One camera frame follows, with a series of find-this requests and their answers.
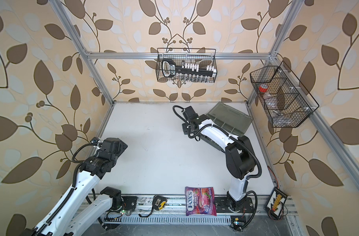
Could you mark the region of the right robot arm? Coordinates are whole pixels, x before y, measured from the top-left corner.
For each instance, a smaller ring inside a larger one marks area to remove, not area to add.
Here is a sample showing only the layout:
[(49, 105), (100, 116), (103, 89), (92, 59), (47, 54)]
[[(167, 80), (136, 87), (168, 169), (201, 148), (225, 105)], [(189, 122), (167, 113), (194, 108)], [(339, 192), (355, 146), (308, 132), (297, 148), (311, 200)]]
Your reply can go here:
[(232, 212), (241, 211), (252, 193), (247, 190), (249, 181), (262, 175), (261, 163), (249, 145), (250, 140), (233, 135), (207, 115), (199, 116), (192, 106), (183, 108), (175, 105), (173, 112), (183, 121), (182, 129), (188, 138), (204, 139), (224, 152), (226, 167), (232, 175), (227, 192), (228, 207)]

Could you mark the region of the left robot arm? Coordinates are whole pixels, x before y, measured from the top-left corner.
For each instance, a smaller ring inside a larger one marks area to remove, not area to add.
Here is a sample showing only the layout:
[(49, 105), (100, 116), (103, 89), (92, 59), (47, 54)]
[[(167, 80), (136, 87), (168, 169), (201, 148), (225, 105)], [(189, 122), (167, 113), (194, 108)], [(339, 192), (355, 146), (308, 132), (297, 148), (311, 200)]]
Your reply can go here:
[(121, 191), (106, 187), (86, 209), (77, 212), (128, 147), (119, 138), (106, 138), (102, 141), (96, 137), (84, 145), (84, 147), (88, 146), (96, 148), (95, 154), (84, 161), (72, 158), (77, 164), (72, 184), (37, 226), (33, 229), (24, 229), (20, 232), (21, 236), (80, 236), (105, 212), (125, 210), (126, 204)]

